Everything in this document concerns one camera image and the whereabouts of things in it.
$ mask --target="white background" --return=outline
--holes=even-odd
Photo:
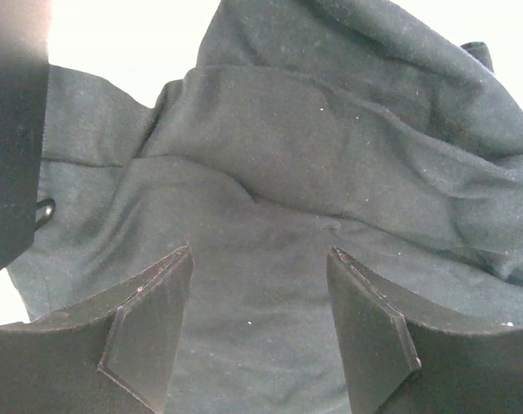
[[[194,67],[218,0],[52,0],[49,60],[108,79],[152,107],[168,81]],[[396,0],[454,44],[485,41],[497,78],[523,109],[523,0]],[[0,324],[28,322],[6,272]]]

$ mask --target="black fabric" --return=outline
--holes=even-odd
[[[32,318],[191,243],[167,412],[349,412],[333,245],[523,325],[523,113],[387,1],[224,0],[153,110],[52,67],[40,195],[57,215],[9,268]]]
[[[482,41],[472,41],[461,45],[463,50],[469,52],[475,59],[485,65],[491,72],[494,71],[494,63],[489,52],[488,46]]]
[[[180,248],[78,304],[0,326],[0,414],[163,413],[191,274]]]

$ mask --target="black panel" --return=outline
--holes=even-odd
[[[0,1],[0,270],[34,238],[49,21],[49,1]]]
[[[0,414],[163,412],[192,268],[190,248],[179,248],[83,302],[32,323],[0,326]],[[165,308],[172,322],[150,324],[145,305]],[[122,321],[122,311],[129,320]],[[145,338],[154,331],[170,340]],[[101,359],[118,378],[98,369]]]
[[[329,254],[327,275],[353,414],[523,413],[523,329],[434,304],[338,248]],[[375,332],[386,325],[371,326],[385,309],[402,315],[420,360],[395,389],[405,357],[397,349],[379,352],[384,335]]]
[[[404,316],[354,267],[339,266],[332,256],[328,267],[351,409],[373,414],[421,368],[420,360]]]

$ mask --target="black felt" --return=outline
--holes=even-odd
[[[9,272],[35,318],[190,242],[167,412],[349,412],[334,245],[523,325],[523,112],[392,3],[224,0],[153,110],[58,67],[48,99],[40,195],[57,215]]]

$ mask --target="dark gray cloth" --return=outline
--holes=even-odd
[[[153,110],[52,67],[30,316],[190,242],[172,413],[349,412],[333,245],[523,325],[523,113],[484,63],[384,0],[224,0]]]

